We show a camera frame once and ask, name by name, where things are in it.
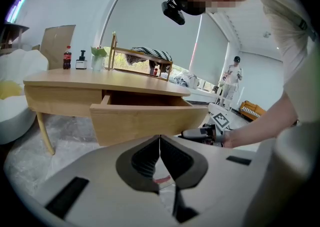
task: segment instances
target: red label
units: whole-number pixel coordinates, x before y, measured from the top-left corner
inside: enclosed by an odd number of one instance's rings
[[[65,53],[65,54],[63,55],[63,59],[64,59],[64,60],[70,60],[70,59],[71,59],[71,54]]]

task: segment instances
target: striped cloth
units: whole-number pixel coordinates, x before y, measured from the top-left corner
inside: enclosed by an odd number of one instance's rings
[[[131,50],[172,62],[171,55],[166,51],[155,50],[148,47],[133,47]]]
[[[249,108],[247,108],[247,107],[243,107],[242,110],[243,110],[244,112],[250,113],[250,114],[252,114],[252,115],[254,115],[254,116],[256,116],[256,117],[260,117],[260,115],[259,115],[258,113],[254,112],[253,110],[251,110],[251,109],[249,109]]]

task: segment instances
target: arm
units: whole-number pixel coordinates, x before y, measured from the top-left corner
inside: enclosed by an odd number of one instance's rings
[[[282,130],[290,127],[297,118],[288,95],[283,92],[281,98],[264,115],[242,128],[226,132],[223,145],[234,148],[276,137]]]
[[[244,71],[242,70],[242,68],[240,69],[240,77],[239,80],[242,81],[242,77],[244,76]]]
[[[229,66],[228,70],[225,70],[225,72],[223,73],[223,76],[226,76],[226,75],[229,75],[232,73],[232,71],[231,71],[231,73],[229,73],[229,72],[230,72],[230,66]]]

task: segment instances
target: open drawer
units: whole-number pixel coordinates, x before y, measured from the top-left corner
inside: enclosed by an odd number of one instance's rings
[[[153,135],[178,135],[198,128],[208,108],[181,97],[113,91],[90,114],[98,143],[110,146]]]

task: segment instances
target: green plant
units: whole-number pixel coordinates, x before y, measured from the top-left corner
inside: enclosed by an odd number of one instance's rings
[[[91,53],[95,56],[95,57],[106,57],[108,56],[106,50],[104,48],[95,48],[95,47],[91,47]]]

